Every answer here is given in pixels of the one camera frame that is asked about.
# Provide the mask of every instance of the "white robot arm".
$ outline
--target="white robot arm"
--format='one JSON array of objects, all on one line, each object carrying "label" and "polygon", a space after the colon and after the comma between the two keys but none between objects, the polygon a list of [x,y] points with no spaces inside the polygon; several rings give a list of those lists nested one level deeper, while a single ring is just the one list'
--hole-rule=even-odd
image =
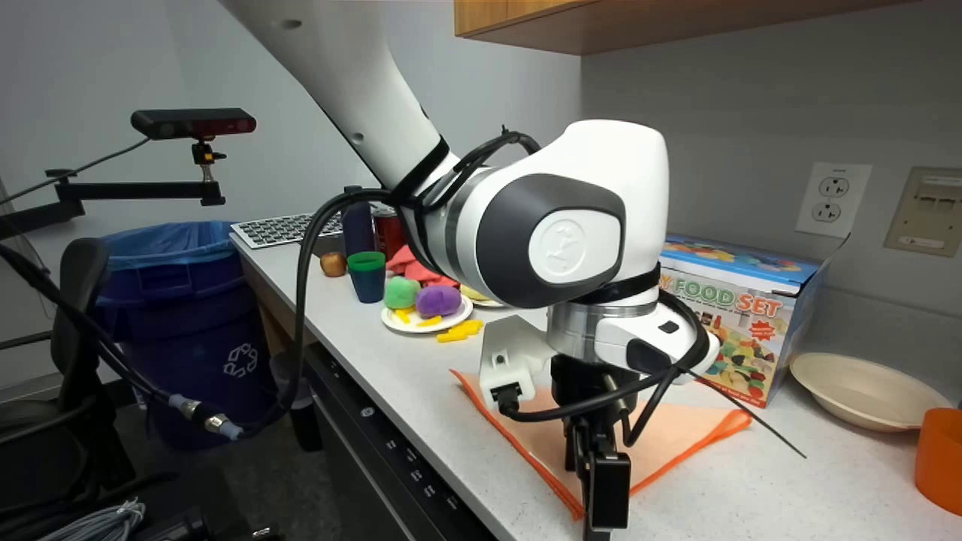
[{"label": "white robot arm", "polygon": [[[600,509],[585,531],[624,525],[624,458],[614,451],[609,424],[635,410],[642,375],[687,369],[717,349],[683,304],[658,294],[664,139],[635,123],[584,120],[488,171],[477,164],[508,135],[452,157],[395,72],[370,0],[221,2],[389,190],[423,266],[510,306],[551,306],[543,342],[556,352],[552,398],[570,412],[560,414],[568,458],[584,465],[590,509]],[[510,362],[510,349],[485,352],[485,398],[524,419],[528,366]]]}]

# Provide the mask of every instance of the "white countertop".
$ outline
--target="white countertop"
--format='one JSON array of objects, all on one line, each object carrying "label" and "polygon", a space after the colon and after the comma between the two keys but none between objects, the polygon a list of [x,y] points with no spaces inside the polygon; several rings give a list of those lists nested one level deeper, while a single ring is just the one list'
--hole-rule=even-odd
[{"label": "white countertop", "polygon": [[[243,249],[243,257],[292,304],[296,248]],[[314,266],[306,322],[494,536],[580,539],[580,522],[476,412],[449,375],[449,369],[476,373],[480,336],[441,346],[432,336],[389,333],[379,322],[379,304],[357,304],[348,278],[328,281]],[[717,398],[700,384],[676,384],[667,399],[711,402]],[[912,491],[912,434],[849,431],[792,382],[785,382],[760,414],[809,460],[750,424],[637,494],[631,529],[614,539],[962,539],[962,516]]]}]

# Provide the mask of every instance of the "yellow cup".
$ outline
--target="yellow cup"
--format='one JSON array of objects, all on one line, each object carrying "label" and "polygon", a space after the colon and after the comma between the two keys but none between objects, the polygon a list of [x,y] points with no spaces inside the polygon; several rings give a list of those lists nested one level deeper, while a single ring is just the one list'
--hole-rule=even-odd
[{"label": "yellow cup", "polygon": [[912,460],[912,487],[962,513],[962,410],[928,410]]}]

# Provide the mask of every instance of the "purple toy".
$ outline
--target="purple toy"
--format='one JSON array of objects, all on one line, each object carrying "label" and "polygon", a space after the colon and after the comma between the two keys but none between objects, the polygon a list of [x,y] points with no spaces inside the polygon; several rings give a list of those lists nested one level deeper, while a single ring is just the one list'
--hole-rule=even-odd
[{"label": "purple toy", "polygon": [[432,315],[452,315],[460,309],[460,293],[455,289],[445,289],[445,285],[425,285],[418,294],[418,315],[421,320],[432,320]]}]

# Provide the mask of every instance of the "toy box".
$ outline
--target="toy box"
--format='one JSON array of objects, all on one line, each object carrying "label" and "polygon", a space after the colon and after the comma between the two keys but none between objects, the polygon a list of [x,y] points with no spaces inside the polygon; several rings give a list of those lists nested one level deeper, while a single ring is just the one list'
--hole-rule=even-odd
[{"label": "toy box", "polygon": [[669,235],[660,289],[686,301],[722,340],[703,375],[727,394],[765,405],[785,375],[824,266]]}]

